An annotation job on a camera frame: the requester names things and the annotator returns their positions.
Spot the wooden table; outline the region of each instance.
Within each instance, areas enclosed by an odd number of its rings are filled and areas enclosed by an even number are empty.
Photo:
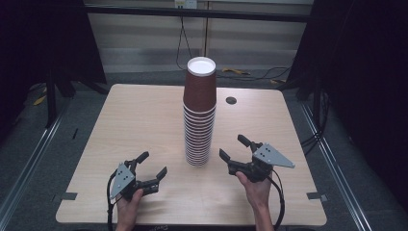
[[[138,211],[139,224],[251,225],[252,210],[245,191],[219,158],[222,148],[233,160],[250,162],[251,152],[239,141],[243,134],[268,142],[290,159],[295,168],[275,167],[286,200],[283,225],[323,225],[326,216],[316,192],[283,95],[278,90],[217,89],[217,113],[209,162],[190,166],[185,160],[183,87],[115,85],[89,137],[83,156],[63,200],[58,222],[107,221],[106,188],[120,162],[143,151],[147,158],[136,169],[140,180],[154,179],[167,166],[160,191],[145,196]],[[233,96],[235,105],[225,99]],[[278,194],[271,188],[272,221],[279,214]]]

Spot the human hand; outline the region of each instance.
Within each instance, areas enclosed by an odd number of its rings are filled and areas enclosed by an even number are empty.
[[[245,174],[240,171],[237,171],[235,175],[245,188],[246,198],[248,199],[249,204],[252,206],[256,230],[273,231],[274,229],[269,212],[270,181],[265,179],[263,182],[252,183],[245,176]]]
[[[240,171],[237,171],[236,176],[245,188],[246,198],[253,209],[268,207],[271,185],[268,179],[265,179],[263,182],[252,183],[245,174]]]
[[[132,200],[120,199],[120,194],[116,196],[117,207],[117,227],[116,231],[131,231],[136,224],[139,202],[143,196],[143,190],[139,189],[133,193]]]

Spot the brown paper cup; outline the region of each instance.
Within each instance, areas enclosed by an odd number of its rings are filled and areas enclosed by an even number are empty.
[[[183,95],[186,161],[204,165],[210,155],[216,115],[217,85],[214,61],[197,57],[188,63]]]

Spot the wall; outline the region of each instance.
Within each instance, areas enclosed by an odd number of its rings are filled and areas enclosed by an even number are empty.
[[[198,9],[218,11],[309,14],[307,0],[199,1]],[[86,0],[86,4],[173,8],[173,1]],[[169,16],[89,14],[105,72],[179,69],[176,64],[181,18]],[[206,54],[219,68],[289,66],[305,24],[234,19],[183,18],[193,56]],[[190,58],[186,40],[180,40],[178,64]]]

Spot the black curtain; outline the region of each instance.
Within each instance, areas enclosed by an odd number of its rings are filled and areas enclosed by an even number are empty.
[[[106,83],[88,15],[48,9],[50,4],[83,6],[82,0],[0,2],[0,140],[23,109],[33,84]]]
[[[315,3],[318,14],[332,9]],[[342,5],[333,28],[306,28],[290,77],[300,80],[299,96],[321,80],[353,142],[408,211],[408,3]]]

